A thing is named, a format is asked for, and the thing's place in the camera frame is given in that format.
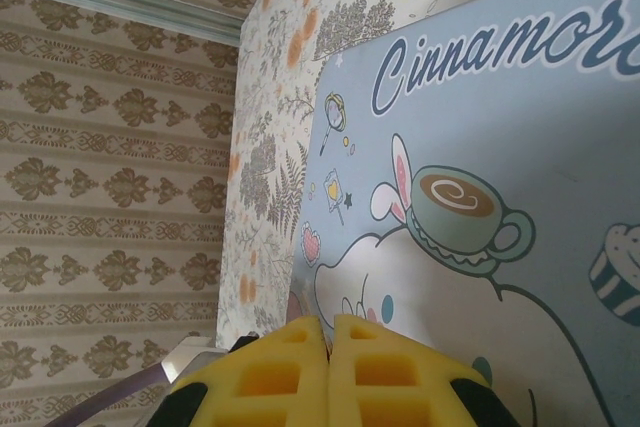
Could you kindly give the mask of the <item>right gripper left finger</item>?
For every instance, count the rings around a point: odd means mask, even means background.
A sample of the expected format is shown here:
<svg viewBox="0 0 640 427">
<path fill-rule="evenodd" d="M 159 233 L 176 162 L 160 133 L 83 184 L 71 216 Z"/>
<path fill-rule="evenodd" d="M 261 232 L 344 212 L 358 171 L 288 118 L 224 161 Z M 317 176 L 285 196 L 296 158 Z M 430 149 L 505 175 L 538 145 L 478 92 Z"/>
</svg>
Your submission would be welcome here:
<svg viewBox="0 0 640 427">
<path fill-rule="evenodd" d="M 178 380 L 156 426 L 326 426 L 328 352 L 321 323 L 299 317 Z"/>
</svg>

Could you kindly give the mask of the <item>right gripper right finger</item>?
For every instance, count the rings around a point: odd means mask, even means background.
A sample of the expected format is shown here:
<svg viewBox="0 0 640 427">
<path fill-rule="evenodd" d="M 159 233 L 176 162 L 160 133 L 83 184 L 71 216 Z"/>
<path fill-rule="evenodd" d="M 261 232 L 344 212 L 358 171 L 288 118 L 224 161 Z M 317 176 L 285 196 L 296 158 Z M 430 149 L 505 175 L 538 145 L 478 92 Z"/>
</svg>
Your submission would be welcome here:
<svg viewBox="0 0 640 427">
<path fill-rule="evenodd" d="M 334 319 L 330 426 L 513 426 L 467 364 L 354 315 Z"/>
</svg>

